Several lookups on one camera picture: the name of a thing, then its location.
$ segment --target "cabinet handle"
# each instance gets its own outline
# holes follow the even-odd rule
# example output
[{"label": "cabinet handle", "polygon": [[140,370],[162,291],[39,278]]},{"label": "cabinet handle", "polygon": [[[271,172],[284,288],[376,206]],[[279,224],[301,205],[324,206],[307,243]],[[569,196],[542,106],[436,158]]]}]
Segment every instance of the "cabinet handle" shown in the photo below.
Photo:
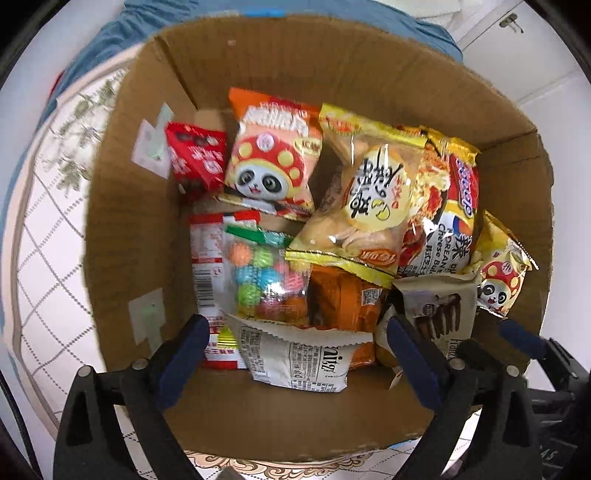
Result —
[{"label": "cabinet handle", "polygon": [[521,28],[517,23],[517,14],[515,12],[507,15],[503,20],[501,20],[499,22],[499,26],[501,28],[511,27],[511,30],[517,33],[517,30],[514,28],[514,26],[516,26],[517,28],[519,28],[519,30],[521,30],[521,33],[523,33],[523,28]]}]

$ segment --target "colorful candy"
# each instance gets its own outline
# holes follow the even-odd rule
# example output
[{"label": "colorful candy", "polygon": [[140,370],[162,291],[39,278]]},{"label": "colorful candy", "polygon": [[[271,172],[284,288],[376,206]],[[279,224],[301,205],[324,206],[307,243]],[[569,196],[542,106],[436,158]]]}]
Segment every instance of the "colorful candy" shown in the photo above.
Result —
[{"label": "colorful candy", "polygon": [[252,265],[246,267],[239,267],[236,269],[236,283],[242,285],[243,283],[258,284],[261,271]]},{"label": "colorful candy", "polygon": [[273,297],[262,299],[256,307],[256,316],[263,320],[282,320],[283,302]]},{"label": "colorful candy", "polygon": [[252,250],[247,244],[236,242],[230,247],[228,257],[236,267],[246,267],[252,260]]},{"label": "colorful candy", "polygon": [[273,270],[275,270],[279,275],[285,277],[290,272],[290,266],[287,264],[285,260],[282,258],[278,258],[273,263]]},{"label": "colorful candy", "polygon": [[261,301],[261,289],[252,283],[238,287],[238,303],[244,307],[255,307]]},{"label": "colorful candy", "polygon": [[259,287],[263,292],[271,293],[271,294],[281,294],[281,281],[283,277],[280,273],[276,272],[272,268],[264,268],[261,271],[261,276],[259,278]]},{"label": "colorful candy", "polygon": [[252,253],[252,265],[257,268],[269,268],[273,266],[273,252],[269,247],[257,245]]},{"label": "colorful candy", "polygon": [[304,278],[296,272],[291,272],[286,275],[284,288],[289,293],[301,291],[304,288]]}]

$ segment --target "clear plastic bag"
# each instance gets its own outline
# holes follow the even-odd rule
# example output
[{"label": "clear plastic bag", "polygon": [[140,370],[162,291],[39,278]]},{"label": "clear plastic bag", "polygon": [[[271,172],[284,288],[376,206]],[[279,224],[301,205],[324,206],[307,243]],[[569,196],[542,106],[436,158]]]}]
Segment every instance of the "clear plastic bag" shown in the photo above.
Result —
[{"label": "clear plastic bag", "polygon": [[245,318],[309,325],[306,291],[310,264],[287,262],[283,233],[226,227],[225,256],[230,273],[226,313]]},{"label": "clear plastic bag", "polygon": [[[330,205],[323,205],[306,223],[290,251],[355,274],[359,270],[351,261],[396,274],[426,138],[332,105],[322,106],[319,120],[324,141],[342,160],[343,169],[330,189]],[[327,262],[327,256],[334,260]],[[371,274],[363,278],[382,284]]]}]

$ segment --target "cardboard box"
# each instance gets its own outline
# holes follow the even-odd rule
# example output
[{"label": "cardboard box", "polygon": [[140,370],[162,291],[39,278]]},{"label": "cardboard box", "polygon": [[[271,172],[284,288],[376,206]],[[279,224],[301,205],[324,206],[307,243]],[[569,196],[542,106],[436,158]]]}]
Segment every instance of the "cardboard box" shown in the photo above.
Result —
[{"label": "cardboard box", "polygon": [[[551,272],[553,176],[523,113],[452,59],[372,27],[314,16],[208,18],[146,44],[95,160],[84,271],[109,370],[150,355],[148,340],[134,339],[131,300],[161,289],[164,340],[196,309],[173,176],[165,180],[131,161],[140,125],[156,125],[164,103],[177,121],[198,109],[227,111],[231,86],[330,102],[390,125],[429,125],[478,146],[481,207],[511,228],[540,266],[527,274],[511,316],[539,331]],[[311,182],[317,201],[336,161],[325,148]],[[473,336],[502,362],[525,369],[528,359],[498,337],[492,317],[479,315]],[[392,378],[387,368],[359,369],[341,393],[316,394],[255,382],[246,371],[201,369],[166,419],[186,450],[334,458],[422,434],[431,413],[405,381],[388,391]]]}]

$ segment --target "red and white package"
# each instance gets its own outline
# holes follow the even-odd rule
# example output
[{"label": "red and white package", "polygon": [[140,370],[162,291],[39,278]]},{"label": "red and white package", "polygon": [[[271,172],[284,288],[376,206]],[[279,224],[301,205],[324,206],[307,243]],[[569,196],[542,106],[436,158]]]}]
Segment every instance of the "red and white package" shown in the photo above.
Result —
[{"label": "red and white package", "polygon": [[171,122],[165,129],[168,153],[181,193],[196,200],[223,186],[226,132]]},{"label": "red and white package", "polygon": [[209,343],[205,349],[204,367],[218,369],[246,368],[238,344],[230,330],[225,328],[224,314],[214,300],[214,290],[225,287],[225,275],[231,274],[230,266],[223,260],[223,236],[225,225],[232,223],[256,228],[261,220],[260,212],[246,210],[235,213],[204,213],[190,217],[191,262],[193,288],[199,313],[209,322]]}]

